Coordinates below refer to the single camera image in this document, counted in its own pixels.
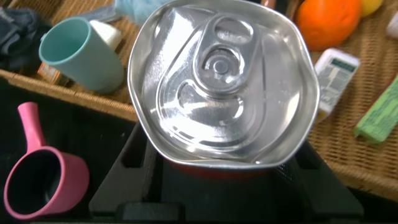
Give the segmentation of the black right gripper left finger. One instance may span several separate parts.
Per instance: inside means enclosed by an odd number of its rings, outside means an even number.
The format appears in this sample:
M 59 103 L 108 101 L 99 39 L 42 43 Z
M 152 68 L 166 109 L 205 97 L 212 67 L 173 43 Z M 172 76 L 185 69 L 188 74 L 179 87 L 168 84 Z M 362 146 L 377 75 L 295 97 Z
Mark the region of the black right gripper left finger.
M 141 202 L 149 193 L 157 151 L 136 123 L 113 166 L 89 202 L 95 215 L 114 213 L 127 202 Z

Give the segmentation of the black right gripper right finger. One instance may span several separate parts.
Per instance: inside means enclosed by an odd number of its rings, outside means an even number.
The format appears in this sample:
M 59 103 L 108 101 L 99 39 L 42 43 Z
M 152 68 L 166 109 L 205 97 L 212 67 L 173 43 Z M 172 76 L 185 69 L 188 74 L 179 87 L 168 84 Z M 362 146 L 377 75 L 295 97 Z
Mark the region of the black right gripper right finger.
M 361 218 L 364 208 L 309 142 L 273 170 L 281 218 Z

